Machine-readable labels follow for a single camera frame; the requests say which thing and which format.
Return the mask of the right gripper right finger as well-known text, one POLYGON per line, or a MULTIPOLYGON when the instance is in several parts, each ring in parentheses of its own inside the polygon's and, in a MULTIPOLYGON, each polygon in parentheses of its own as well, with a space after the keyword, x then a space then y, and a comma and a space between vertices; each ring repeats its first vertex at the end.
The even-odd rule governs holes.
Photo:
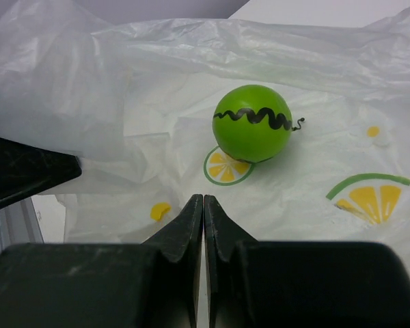
POLYGON ((204 198, 211 327, 410 327, 410 277, 386 245, 258 241, 204 198))

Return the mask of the translucent plastic bag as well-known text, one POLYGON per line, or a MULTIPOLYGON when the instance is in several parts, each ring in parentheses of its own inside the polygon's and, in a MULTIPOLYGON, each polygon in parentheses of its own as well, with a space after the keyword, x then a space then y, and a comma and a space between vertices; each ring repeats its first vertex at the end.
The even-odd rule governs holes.
POLYGON ((0 137, 79 158, 67 242, 126 242, 194 193, 257 238, 410 256, 410 8, 359 29, 110 25, 71 1, 0 20, 0 137))

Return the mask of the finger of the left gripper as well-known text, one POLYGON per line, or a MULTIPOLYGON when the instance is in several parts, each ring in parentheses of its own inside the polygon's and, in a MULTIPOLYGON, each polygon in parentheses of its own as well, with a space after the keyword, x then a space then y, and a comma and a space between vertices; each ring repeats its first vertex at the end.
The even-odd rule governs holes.
POLYGON ((81 174, 75 156, 0 138, 0 209, 81 174))

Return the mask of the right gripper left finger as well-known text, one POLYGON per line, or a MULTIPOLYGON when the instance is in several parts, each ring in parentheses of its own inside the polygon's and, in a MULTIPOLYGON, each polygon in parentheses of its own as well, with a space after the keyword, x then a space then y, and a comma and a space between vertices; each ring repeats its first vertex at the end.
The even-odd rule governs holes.
POLYGON ((203 200, 141 244, 6 248, 0 327, 196 327, 203 200))

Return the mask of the green fake fruit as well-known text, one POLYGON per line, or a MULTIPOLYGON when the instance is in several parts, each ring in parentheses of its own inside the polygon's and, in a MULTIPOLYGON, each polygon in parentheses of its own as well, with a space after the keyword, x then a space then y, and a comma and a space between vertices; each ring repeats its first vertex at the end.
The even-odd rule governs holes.
POLYGON ((293 120, 284 98, 263 85, 242 85, 217 104, 212 119, 218 146, 237 161, 260 163, 278 155, 304 118, 293 120))

